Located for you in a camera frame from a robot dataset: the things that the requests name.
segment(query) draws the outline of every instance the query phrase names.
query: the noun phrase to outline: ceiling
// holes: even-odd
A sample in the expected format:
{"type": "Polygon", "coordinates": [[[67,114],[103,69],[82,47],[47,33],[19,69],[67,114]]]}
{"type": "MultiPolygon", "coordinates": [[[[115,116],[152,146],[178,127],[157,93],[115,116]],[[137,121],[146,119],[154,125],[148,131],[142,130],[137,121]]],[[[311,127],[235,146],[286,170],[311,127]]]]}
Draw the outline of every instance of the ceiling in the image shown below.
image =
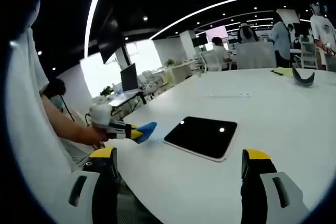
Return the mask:
{"type": "MultiPolygon", "coordinates": [[[[49,76],[59,75],[83,58],[83,43],[91,1],[41,0],[40,14],[33,31],[36,49],[43,52],[40,56],[41,64],[49,76]]],[[[95,39],[111,10],[116,15],[124,36],[129,37],[128,41],[135,41],[148,39],[184,16],[223,1],[226,0],[99,0],[91,27],[90,44],[93,46],[90,47],[90,52],[97,51],[97,46],[94,46],[95,39]]],[[[237,1],[192,16],[155,39],[176,36],[176,32],[188,29],[202,31],[209,29],[210,25],[216,27],[257,18],[271,18],[271,12],[263,11],[276,10],[284,6],[296,9],[301,13],[301,18],[309,19],[310,13],[306,12],[306,9],[309,9],[308,3],[309,0],[237,1]]],[[[270,24],[268,20],[256,23],[270,24]]],[[[230,26],[228,29],[235,28],[238,28],[238,25],[230,26]]]]}

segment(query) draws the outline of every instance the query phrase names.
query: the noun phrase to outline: black tablet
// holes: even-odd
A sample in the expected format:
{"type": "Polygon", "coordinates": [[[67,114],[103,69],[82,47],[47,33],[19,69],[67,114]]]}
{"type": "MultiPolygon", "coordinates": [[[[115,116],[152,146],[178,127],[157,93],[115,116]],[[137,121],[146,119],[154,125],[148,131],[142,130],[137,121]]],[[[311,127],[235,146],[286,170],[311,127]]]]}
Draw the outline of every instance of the black tablet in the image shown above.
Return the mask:
{"type": "Polygon", "coordinates": [[[222,161],[234,137],[237,123],[186,117],[164,138],[187,152],[222,161]]]}

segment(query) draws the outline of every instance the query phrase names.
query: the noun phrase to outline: paper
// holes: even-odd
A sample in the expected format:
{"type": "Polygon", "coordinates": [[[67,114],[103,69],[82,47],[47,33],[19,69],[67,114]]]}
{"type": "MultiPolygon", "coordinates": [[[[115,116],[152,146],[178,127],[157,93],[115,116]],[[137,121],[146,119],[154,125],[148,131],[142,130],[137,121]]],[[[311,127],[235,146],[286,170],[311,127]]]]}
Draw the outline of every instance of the paper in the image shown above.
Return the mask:
{"type": "Polygon", "coordinates": [[[275,74],[279,74],[281,76],[286,76],[288,78],[293,78],[293,72],[292,72],[291,68],[278,67],[278,68],[272,70],[271,72],[273,72],[275,74]]]}

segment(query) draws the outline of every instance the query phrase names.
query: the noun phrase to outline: black ceiling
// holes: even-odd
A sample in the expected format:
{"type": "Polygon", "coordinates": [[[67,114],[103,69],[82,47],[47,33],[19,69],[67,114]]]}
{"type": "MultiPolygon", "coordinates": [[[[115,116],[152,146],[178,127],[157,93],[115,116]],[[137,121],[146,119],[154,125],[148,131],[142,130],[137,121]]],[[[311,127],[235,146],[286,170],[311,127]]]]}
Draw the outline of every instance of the black ceiling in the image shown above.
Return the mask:
{"type": "MultiPolygon", "coordinates": [[[[58,75],[66,69],[74,66],[83,58],[83,43],[85,37],[86,22],[92,0],[41,0],[40,14],[33,26],[34,39],[37,50],[43,54],[40,56],[42,65],[49,75],[58,75]]],[[[144,29],[143,33],[127,35],[130,40],[148,39],[156,31],[178,19],[193,13],[199,9],[225,0],[99,0],[92,22],[90,40],[96,35],[113,7],[119,26],[124,34],[132,34],[132,31],[144,29]]],[[[227,18],[213,23],[214,27],[222,24],[231,24],[232,16],[275,10],[286,5],[302,13],[302,18],[309,19],[309,1],[306,0],[243,0],[218,6],[190,17],[176,26],[163,32],[156,39],[174,36],[176,32],[187,29],[208,29],[204,24],[227,18]]],[[[244,22],[249,19],[271,17],[271,13],[257,13],[239,16],[234,22],[244,22]]]]}

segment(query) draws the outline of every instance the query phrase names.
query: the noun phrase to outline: tablet screen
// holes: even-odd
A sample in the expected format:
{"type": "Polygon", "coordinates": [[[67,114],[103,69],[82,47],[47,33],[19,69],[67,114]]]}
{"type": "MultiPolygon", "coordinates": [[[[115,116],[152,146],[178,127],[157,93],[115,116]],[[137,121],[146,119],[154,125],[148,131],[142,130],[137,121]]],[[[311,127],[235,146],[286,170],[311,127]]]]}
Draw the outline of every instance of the tablet screen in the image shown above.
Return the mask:
{"type": "Polygon", "coordinates": [[[164,138],[188,151],[220,159],[237,129],[237,123],[186,117],[164,138]]]}

